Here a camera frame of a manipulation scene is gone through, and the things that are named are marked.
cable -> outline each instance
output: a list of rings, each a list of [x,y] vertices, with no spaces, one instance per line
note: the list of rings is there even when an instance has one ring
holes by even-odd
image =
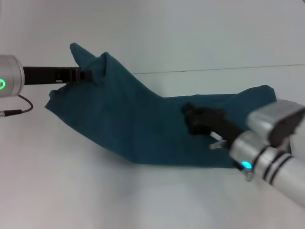
[[[30,100],[28,100],[26,97],[22,96],[21,94],[20,94],[20,95],[18,95],[18,97],[20,97],[21,99],[25,100],[25,101],[26,101],[26,102],[28,102],[28,103],[29,103],[29,105],[30,105],[30,108],[29,108],[29,109],[27,109],[27,110],[25,110],[25,111],[22,111],[22,113],[29,112],[29,111],[31,111],[31,110],[34,108],[34,106],[33,106],[32,102],[31,102]]]
[[[32,102],[30,100],[28,100],[26,97],[23,97],[22,95],[18,95],[18,97],[20,97],[21,99],[25,100],[26,102],[28,102],[28,104],[30,105],[30,108],[27,110],[9,110],[9,111],[0,111],[0,117],[7,117],[7,116],[12,116],[12,115],[19,115],[22,113],[26,113],[31,111],[34,106],[32,104]]]

black stripe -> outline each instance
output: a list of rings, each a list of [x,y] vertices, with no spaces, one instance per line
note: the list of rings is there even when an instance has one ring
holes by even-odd
[[[253,162],[252,162],[252,173],[254,173],[254,169],[255,169],[255,166],[257,164],[257,161],[259,159],[259,157],[265,152],[265,150],[267,149],[267,147],[265,146],[260,152],[259,154],[256,156],[256,158],[254,158]]]
[[[281,156],[283,156],[286,152],[285,151],[280,151],[277,153],[277,155],[275,156],[275,158],[272,160],[272,162],[268,165],[267,169],[264,172],[263,175],[263,180],[266,181],[267,175],[271,169],[271,166],[273,165],[274,162],[276,162]]]
[[[281,164],[280,164],[280,165],[278,166],[278,168],[275,170],[275,172],[273,173],[273,175],[272,175],[272,177],[271,177],[271,179],[270,179],[270,182],[269,182],[270,185],[273,185],[273,180],[275,179],[275,176],[276,176],[276,174],[278,173],[278,171],[280,170],[280,168],[281,168],[288,160],[290,160],[291,158],[293,158],[293,156],[289,156],[289,157],[287,157],[284,161],[281,162]]]

green led light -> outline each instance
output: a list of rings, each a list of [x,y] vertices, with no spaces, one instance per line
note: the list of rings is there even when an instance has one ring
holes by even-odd
[[[5,81],[3,79],[0,79],[0,90],[5,88]]]

teal towel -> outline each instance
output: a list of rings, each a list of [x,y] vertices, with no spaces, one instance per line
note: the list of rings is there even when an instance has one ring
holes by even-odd
[[[95,57],[77,44],[70,49],[76,63],[92,71],[93,81],[50,92],[46,108],[77,132],[134,163],[234,167],[226,150],[209,149],[211,138],[188,133],[181,107],[192,102],[223,108],[229,121],[247,129],[248,114],[276,100],[267,85],[239,94],[163,98],[107,52]]]

teal cloth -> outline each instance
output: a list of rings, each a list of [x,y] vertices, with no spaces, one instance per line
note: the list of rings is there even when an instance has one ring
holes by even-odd
[[[70,49],[76,63],[92,71],[93,81],[50,92],[46,108],[77,132],[134,163],[234,167],[226,150],[209,149],[211,138],[188,133],[181,107],[192,102],[223,108],[229,121],[247,129],[248,114],[276,100],[267,85],[239,94],[163,98],[107,52],[95,57],[77,44]]]

